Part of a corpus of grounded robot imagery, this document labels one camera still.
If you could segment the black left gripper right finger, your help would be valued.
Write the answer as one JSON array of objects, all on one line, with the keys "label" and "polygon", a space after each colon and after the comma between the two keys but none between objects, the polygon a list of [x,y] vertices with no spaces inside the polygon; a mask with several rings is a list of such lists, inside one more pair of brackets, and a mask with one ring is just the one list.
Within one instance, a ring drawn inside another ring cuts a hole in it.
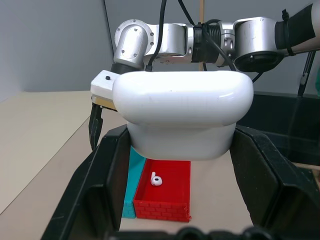
[{"label": "black left gripper right finger", "polygon": [[234,174],[254,226],[293,239],[320,238],[320,189],[258,130],[236,126]]}]

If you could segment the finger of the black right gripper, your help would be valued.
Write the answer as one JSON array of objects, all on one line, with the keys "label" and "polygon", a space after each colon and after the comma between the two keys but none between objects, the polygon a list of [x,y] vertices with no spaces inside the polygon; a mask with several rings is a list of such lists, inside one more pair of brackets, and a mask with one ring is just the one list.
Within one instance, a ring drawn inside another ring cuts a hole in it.
[{"label": "finger of the black right gripper", "polygon": [[101,135],[102,125],[103,125],[102,108],[100,105],[92,103],[89,124],[88,124],[89,142],[92,150],[94,150],[98,145],[98,141]]}]

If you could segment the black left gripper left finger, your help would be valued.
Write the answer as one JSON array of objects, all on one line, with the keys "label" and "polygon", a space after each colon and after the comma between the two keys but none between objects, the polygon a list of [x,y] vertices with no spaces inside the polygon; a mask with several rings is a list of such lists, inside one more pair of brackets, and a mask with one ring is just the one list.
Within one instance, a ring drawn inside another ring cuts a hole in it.
[{"label": "black left gripper left finger", "polygon": [[119,231],[130,149],[126,125],[107,132],[72,175],[43,240],[102,240]]}]

